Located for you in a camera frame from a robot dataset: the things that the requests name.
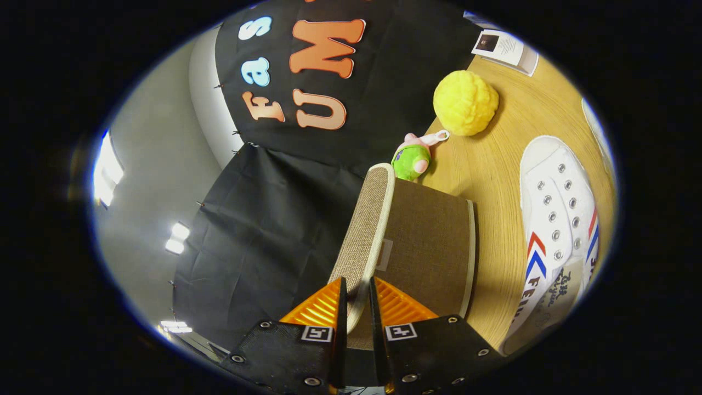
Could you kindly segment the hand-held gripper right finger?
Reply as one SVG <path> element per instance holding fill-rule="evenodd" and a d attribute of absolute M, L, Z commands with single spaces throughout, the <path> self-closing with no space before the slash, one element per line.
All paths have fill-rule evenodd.
<path fill-rule="evenodd" d="M 471 394 L 506 362 L 461 315 L 441 317 L 376 276 L 369 295 L 376 371 L 388 394 Z"/>

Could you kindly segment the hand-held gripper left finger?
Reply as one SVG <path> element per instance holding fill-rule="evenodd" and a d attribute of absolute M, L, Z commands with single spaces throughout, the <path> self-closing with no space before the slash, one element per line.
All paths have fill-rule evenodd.
<path fill-rule="evenodd" d="M 260 320 L 220 362 L 234 378 L 270 394 L 336 394 L 348 339 L 344 278 L 280 320 Z"/>

